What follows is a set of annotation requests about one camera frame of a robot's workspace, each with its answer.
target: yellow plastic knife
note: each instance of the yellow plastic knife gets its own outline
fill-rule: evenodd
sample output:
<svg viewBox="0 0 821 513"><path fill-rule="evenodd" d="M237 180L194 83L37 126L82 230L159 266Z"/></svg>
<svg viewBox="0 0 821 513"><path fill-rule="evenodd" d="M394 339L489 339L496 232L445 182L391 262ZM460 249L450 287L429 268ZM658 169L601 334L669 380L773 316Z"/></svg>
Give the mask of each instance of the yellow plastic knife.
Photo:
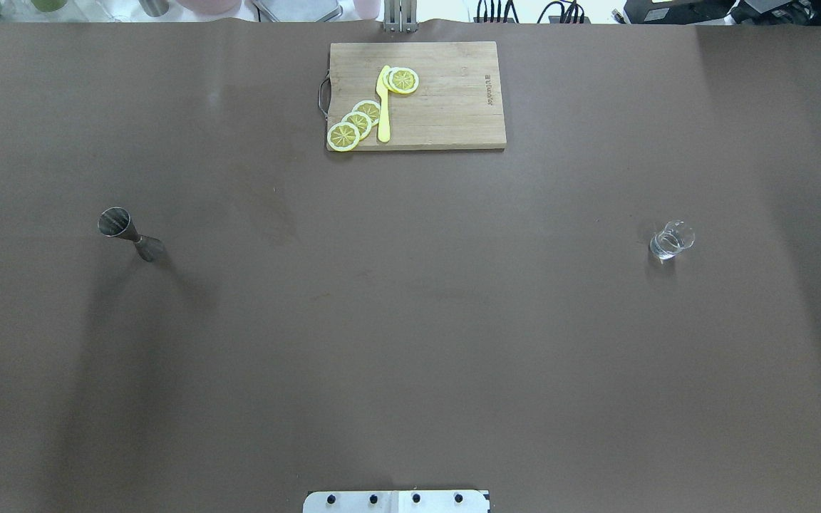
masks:
<svg viewBox="0 0 821 513"><path fill-rule="evenodd" d="M376 81L376 94L378 94L378 130L376 130L376 137L379 142L387 143L391 140L391 124L388 124L388 87L385 85L385 75L388 74L388 66L383 66L382 71L378 72L378 79Z"/></svg>

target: metal handle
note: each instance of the metal handle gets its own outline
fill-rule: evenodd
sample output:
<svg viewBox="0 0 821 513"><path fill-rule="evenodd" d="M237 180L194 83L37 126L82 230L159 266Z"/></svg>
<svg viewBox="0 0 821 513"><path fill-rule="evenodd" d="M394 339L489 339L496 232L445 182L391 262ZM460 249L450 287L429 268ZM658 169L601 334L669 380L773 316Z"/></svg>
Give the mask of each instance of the metal handle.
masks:
<svg viewBox="0 0 821 513"><path fill-rule="evenodd" d="M325 83L329 84L329 104L328 107L322 107L322 91L325 90ZM319 110L325 116L325 121L329 120L329 107L331 107L331 69L325 72L325 78L322 79L322 84L319 84Z"/></svg>

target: shot glass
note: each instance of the shot glass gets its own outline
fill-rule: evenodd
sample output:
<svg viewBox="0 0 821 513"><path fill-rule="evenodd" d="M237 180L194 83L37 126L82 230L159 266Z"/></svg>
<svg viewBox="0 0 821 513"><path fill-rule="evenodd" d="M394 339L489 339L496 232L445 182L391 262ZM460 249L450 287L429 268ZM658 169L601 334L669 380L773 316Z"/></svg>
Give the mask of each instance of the shot glass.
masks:
<svg viewBox="0 0 821 513"><path fill-rule="evenodd" d="M682 221L670 221L664 230L651 238L648 248L660 260L673 259L684 249L693 247L695 232L693 227Z"/></svg>

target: cutting board handle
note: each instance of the cutting board handle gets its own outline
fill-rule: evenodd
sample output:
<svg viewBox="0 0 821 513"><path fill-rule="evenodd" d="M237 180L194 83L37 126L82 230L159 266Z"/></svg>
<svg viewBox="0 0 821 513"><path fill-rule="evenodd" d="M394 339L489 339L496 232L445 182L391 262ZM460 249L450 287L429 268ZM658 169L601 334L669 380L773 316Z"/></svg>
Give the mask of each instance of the cutting board handle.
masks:
<svg viewBox="0 0 821 513"><path fill-rule="evenodd" d="M325 107L322 107L322 103L325 102L323 94L326 83L329 84L329 101ZM319 84L319 110L321 110L322 115L325 116L325 121L329 120L329 107L331 107L331 69L325 71L325 78L322 78L322 84Z"/></svg>

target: cocktail jigger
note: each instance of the cocktail jigger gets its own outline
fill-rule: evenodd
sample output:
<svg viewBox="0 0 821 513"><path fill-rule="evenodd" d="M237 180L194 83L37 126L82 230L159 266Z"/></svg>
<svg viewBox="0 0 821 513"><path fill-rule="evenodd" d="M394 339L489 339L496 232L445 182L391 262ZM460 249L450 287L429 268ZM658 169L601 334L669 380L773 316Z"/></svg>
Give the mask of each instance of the cocktail jigger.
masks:
<svg viewBox="0 0 821 513"><path fill-rule="evenodd" d="M138 256L145 262L153 262L166 253L166 248L159 238L141 236L138 233L135 225L131 223L128 210L122 207L105 209L97 221L97 228L100 228L100 233L107 237L130 240L134 243Z"/></svg>

